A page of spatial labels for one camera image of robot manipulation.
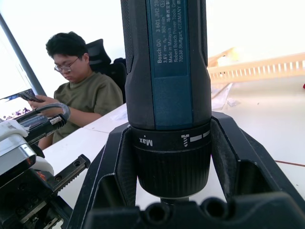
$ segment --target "eyeglasses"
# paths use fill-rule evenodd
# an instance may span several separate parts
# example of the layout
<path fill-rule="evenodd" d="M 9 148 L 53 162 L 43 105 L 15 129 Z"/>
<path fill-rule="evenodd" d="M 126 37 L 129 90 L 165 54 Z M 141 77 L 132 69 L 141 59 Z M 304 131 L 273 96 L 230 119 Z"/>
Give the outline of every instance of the eyeglasses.
<path fill-rule="evenodd" d="M 62 67 L 59 67 L 59 66 L 55 66 L 54 67 L 54 70 L 58 71 L 59 73 L 62 73 L 63 71 L 66 71 L 66 72 L 71 72 L 72 69 L 71 69 L 71 66 L 78 60 L 78 58 L 76 58 L 75 61 L 73 61 L 72 64 L 68 65 L 68 66 L 62 66 Z"/>

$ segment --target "young man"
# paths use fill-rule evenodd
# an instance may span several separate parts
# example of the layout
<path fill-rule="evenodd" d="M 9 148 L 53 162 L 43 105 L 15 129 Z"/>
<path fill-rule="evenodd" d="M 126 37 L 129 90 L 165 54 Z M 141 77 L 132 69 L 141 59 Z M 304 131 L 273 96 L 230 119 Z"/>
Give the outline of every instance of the young man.
<path fill-rule="evenodd" d="M 42 150 L 123 104 L 118 85 L 110 77 L 92 72 L 86 43 L 79 35 L 74 32 L 58 33 L 50 38 L 46 49 L 56 64 L 54 69 L 69 82 L 55 91 L 54 99 L 37 95 L 45 102 L 29 103 L 38 108 L 60 102 L 69 106 L 71 116 L 64 127 L 39 141 Z M 53 109 L 44 115 L 55 116 L 61 112 Z"/>

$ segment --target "white desk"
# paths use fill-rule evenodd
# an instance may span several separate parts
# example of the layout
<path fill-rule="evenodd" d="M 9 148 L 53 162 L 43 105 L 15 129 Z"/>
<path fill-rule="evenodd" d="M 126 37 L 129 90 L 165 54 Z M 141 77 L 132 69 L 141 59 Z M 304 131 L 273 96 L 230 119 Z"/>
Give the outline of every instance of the white desk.
<path fill-rule="evenodd" d="M 274 160 L 305 164 L 303 138 L 305 136 L 305 77 L 275 79 L 234 84 L 229 98 L 239 102 L 235 107 L 227 104 L 221 112 L 233 117 L 248 134 L 262 143 Z M 80 154 L 91 161 L 107 141 L 109 132 L 127 122 L 122 115 L 125 105 L 99 120 L 79 129 L 67 138 L 44 151 L 46 159 L 58 173 Z M 305 167 L 279 164 L 298 192 L 305 198 Z M 85 177 L 83 172 L 60 195 L 74 207 Z M 215 169 L 211 164 L 208 184 L 204 190 L 191 197 L 201 203 L 207 197 L 224 199 Z M 137 187 L 136 204 L 147 207 L 158 198 Z"/>

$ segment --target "black stand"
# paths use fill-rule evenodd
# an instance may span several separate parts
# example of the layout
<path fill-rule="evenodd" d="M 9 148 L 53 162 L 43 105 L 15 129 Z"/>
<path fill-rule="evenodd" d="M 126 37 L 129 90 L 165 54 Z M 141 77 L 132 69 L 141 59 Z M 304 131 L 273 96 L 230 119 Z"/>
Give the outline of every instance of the black stand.
<path fill-rule="evenodd" d="M 305 202 L 264 147 L 222 113 L 211 120 L 212 157 L 227 203 L 135 205 L 137 167 L 128 124 L 109 135 L 92 162 L 69 229 L 303 228 Z"/>

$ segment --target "olive green t-shirt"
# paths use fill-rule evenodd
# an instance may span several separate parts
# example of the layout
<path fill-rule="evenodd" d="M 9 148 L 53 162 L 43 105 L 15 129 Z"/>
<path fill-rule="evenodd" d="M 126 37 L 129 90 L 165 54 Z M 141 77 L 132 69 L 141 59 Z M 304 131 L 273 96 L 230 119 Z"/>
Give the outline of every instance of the olive green t-shirt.
<path fill-rule="evenodd" d="M 102 116 L 123 104 L 122 91 L 113 79 L 95 72 L 80 83 L 64 83 L 55 91 L 54 99 L 74 109 Z M 68 121 L 54 133 L 53 144 L 79 128 Z"/>

